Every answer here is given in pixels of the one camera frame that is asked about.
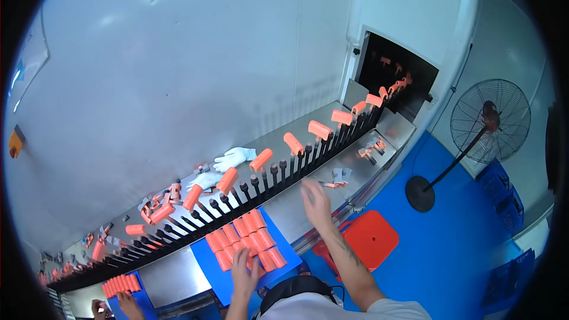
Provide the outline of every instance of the blue floor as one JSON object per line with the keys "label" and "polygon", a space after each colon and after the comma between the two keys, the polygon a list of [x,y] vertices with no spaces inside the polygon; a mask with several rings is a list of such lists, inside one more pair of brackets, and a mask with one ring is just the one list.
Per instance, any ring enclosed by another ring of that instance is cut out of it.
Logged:
{"label": "blue floor", "polygon": [[[366,210],[379,211],[399,233],[399,245],[372,274],[389,298],[416,300],[433,319],[481,319],[480,300],[488,271],[521,254],[493,206],[460,165],[435,186],[431,211],[416,212],[405,197],[405,183],[412,175],[433,180],[452,160],[453,156],[425,133],[396,176],[369,203]],[[330,285],[338,284],[322,258],[312,251],[301,258],[312,274]],[[259,297],[253,295],[250,315],[259,304]],[[357,310],[347,294],[344,307]],[[183,318],[220,318],[215,308],[205,309]]]}

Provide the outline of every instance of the person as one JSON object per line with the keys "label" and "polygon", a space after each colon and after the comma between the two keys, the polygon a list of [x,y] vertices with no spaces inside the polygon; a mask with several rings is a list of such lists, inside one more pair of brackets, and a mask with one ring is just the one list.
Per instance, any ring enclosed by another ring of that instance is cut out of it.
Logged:
{"label": "person", "polygon": [[[338,306],[328,285],[303,272],[266,291],[257,319],[431,319],[418,302],[394,301],[381,292],[372,274],[334,226],[330,198],[316,181],[303,180],[301,196],[308,220],[324,240],[346,290],[362,312]],[[234,255],[233,295],[225,320],[247,320],[247,306],[257,287],[259,268],[255,262],[251,273],[247,271],[248,253],[249,250],[243,248]]]}
{"label": "person", "polygon": [[[132,295],[123,292],[117,292],[118,305],[124,315],[129,320],[146,320],[144,313],[137,304],[137,300]],[[111,311],[106,307],[105,303],[100,300],[93,300],[91,310],[95,320],[104,320],[111,317]]]}

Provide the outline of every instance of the electrical cable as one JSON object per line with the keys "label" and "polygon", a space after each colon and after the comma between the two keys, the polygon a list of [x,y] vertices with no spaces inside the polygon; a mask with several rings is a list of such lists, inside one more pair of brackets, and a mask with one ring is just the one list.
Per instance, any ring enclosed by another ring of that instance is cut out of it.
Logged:
{"label": "electrical cable", "polygon": [[346,290],[345,290],[345,288],[344,288],[343,286],[341,286],[341,285],[332,285],[330,288],[334,289],[334,288],[336,288],[336,287],[339,287],[339,288],[342,289],[342,302],[344,302],[344,298],[345,298],[345,296],[346,296]]}
{"label": "electrical cable", "polygon": [[[470,44],[470,46],[468,48],[468,53],[466,54],[466,59],[464,60],[463,68],[462,68],[462,70],[460,70],[459,79],[456,80],[456,84],[454,87],[451,86],[451,91],[452,91],[451,96],[448,98],[448,102],[446,103],[443,110],[440,112],[439,118],[437,119],[437,122],[435,123],[435,125],[432,127],[431,132],[435,131],[435,127],[437,127],[437,124],[439,123],[440,117],[443,116],[443,113],[445,112],[445,110],[448,107],[448,103],[451,102],[452,96],[456,93],[456,87],[459,85],[460,78],[462,77],[462,73],[464,72],[464,68],[466,67],[466,62],[468,61],[468,57],[470,57],[471,51],[472,51],[472,44]],[[415,158],[413,159],[413,166],[411,167],[411,175],[415,175],[415,173],[413,171],[415,169],[415,162],[417,161],[417,156],[419,155],[419,152],[421,152],[421,150],[423,149],[423,146],[425,145],[427,140],[428,140],[428,138],[423,141],[423,144],[421,145],[421,147],[419,147],[419,150],[417,151]]]}

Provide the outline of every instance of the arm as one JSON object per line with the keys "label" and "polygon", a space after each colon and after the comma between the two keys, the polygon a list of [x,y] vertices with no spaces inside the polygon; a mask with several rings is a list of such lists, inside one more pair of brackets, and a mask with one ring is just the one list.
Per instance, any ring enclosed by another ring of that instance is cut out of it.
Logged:
{"label": "arm", "polygon": [[225,320],[247,320],[247,305],[251,294],[259,281],[259,262],[254,259],[251,274],[247,271],[247,257],[250,249],[240,248],[233,255],[231,276],[233,278],[233,295]]}
{"label": "arm", "polygon": [[386,296],[332,223],[330,198],[324,189],[311,180],[304,180],[302,185],[301,195],[306,216],[322,236],[353,302],[361,311],[367,311],[371,304]]}

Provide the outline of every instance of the stack of orange rollers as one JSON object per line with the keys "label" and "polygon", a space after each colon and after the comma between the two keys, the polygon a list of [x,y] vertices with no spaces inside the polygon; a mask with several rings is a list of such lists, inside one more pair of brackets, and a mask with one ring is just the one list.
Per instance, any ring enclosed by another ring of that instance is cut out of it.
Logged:
{"label": "stack of orange rollers", "polygon": [[275,247],[276,242],[267,229],[267,223],[260,210],[253,209],[233,223],[205,236],[208,245],[217,258],[223,271],[231,269],[233,255],[240,248],[249,248],[247,267],[252,270],[253,257],[259,256],[259,278],[276,268],[284,267],[287,262]]}

